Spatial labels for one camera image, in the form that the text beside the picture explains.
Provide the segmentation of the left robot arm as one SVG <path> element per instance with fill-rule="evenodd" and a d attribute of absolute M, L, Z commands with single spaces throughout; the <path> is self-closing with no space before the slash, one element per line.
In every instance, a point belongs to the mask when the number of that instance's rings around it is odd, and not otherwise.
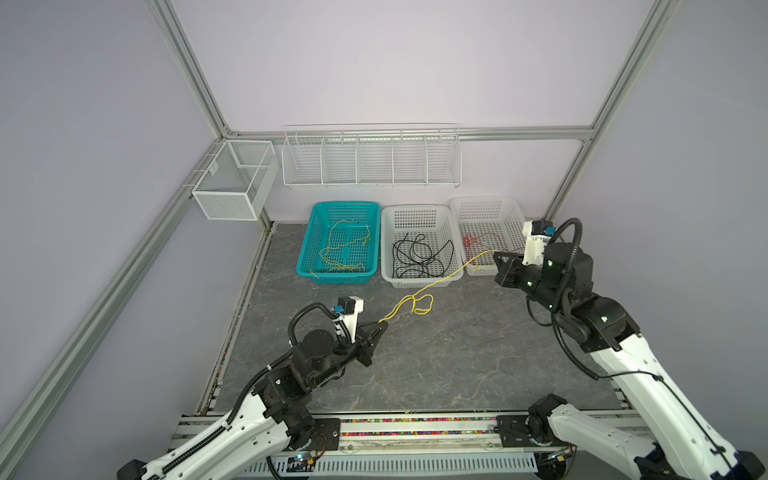
<path fill-rule="evenodd" d="M 358 329 L 346 343 L 322 329 L 307 333 L 269 369 L 246 384 L 233 408 L 173 451 L 149 462 L 131 460 L 118 479 L 232 479 L 257 461 L 311 441 L 311 394 L 358 361 L 368 367 L 388 325 Z"/>

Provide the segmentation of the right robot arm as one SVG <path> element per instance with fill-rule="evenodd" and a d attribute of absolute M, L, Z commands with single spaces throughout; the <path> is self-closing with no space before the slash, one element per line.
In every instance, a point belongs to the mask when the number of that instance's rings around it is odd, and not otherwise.
<path fill-rule="evenodd" d="M 594 379 L 615 382 L 653 437 L 618 431 L 549 394 L 528 410 L 533 441 L 574 445 L 631 479 L 759 479 L 767 468 L 756 454 L 720 435 L 671 379 L 628 312 L 591 290 L 591 259 L 569 243 L 546 247 L 540 266 L 519 254 L 497 253 L 496 281 L 523 291 L 553 314 L 601 368 Z"/>

